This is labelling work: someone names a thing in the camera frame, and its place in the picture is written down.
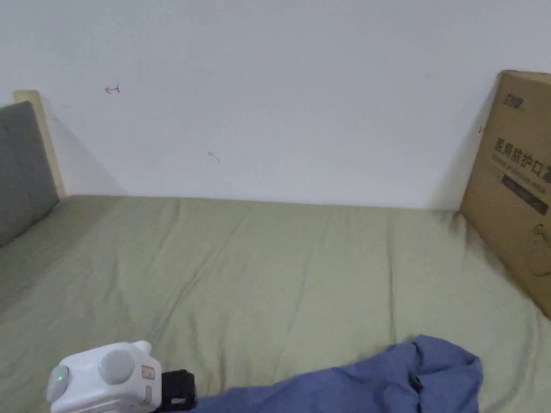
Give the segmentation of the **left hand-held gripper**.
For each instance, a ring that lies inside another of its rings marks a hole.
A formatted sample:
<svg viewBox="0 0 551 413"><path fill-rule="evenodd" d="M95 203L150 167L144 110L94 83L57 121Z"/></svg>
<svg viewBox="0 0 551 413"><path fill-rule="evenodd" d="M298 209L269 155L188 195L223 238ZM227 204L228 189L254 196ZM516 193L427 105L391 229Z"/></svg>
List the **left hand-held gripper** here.
<svg viewBox="0 0 551 413"><path fill-rule="evenodd" d="M51 412L182 412L197 405L195 377L163 372L144 340L64 358L48 379Z"/></svg>

